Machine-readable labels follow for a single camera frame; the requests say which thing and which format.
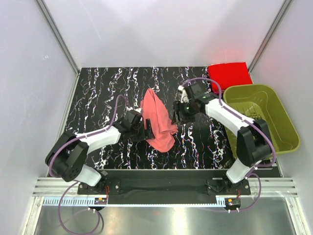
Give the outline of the pink t shirt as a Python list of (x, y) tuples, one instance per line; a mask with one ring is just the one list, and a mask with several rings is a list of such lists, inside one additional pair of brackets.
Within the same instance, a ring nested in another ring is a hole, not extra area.
[(148, 144), (161, 153), (168, 152), (175, 143), (174, 135), (178, 127), (172, 124), (169, 113), (164, 103), (157, 94), (149, 88), (140, 107), (143, 109), (143, 118), (150, 119), (154, 139), (147, 140)]

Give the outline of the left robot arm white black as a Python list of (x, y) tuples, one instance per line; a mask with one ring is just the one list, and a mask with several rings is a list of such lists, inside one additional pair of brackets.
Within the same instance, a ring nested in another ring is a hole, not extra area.
[(82, 134), (63, 132), (48, 153), (45, 164), (51, 176), (65, 182), (78, 181), (100, 194), (106, 187), (106, 175), (85, 164), (88, 154), (120, 141), (139, 142), (154, 138), (151, 120), (144, 119), (139, 110), (130, 110), (102, 129)]

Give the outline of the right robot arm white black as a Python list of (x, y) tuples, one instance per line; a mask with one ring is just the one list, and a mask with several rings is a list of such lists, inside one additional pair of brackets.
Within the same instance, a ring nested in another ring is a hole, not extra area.
[(217, 120), (237, 138), (237, 159), (225, 176), (208, 187), (216, 193), (233, 194), (268, 156), (275, 156), (268, 125), (265, 120), (254, 120), (240, 114), (222, 100), (222, 92), (209, 92), (203, 78), (194, 78), (178, 87), (179, 100), (174, 101), (173, 124), (195, 121), (203, 113)]

